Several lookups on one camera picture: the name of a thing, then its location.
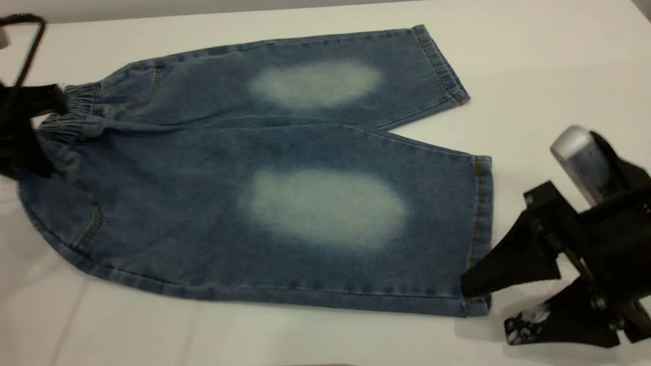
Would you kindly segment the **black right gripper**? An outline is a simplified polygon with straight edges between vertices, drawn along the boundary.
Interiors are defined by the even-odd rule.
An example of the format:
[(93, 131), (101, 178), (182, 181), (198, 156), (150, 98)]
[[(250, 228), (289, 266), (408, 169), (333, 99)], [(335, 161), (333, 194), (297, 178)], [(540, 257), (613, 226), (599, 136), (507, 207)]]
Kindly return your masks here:
[(559, 280), (563, 253), (578, 278), (558, 294), (505, 320), (511, 346), (576, 343), (601, 348), (649, 339), (649, 177), (589, 210), (576, 211), (554, 184), (524, 194), (523, 211), (502, 240), (461, 276), (464, 297)]

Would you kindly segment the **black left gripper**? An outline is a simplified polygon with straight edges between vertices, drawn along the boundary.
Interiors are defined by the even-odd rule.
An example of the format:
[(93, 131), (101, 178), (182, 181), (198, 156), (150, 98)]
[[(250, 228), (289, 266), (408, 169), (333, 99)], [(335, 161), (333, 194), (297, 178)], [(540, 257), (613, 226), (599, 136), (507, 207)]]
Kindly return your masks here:
[(18, 178), (23, 171), (51, 178), (46, 156), (31, 120), (45, 114), (67, 114), (67, 97), (58, 85), (2, 85), (1, 172)]

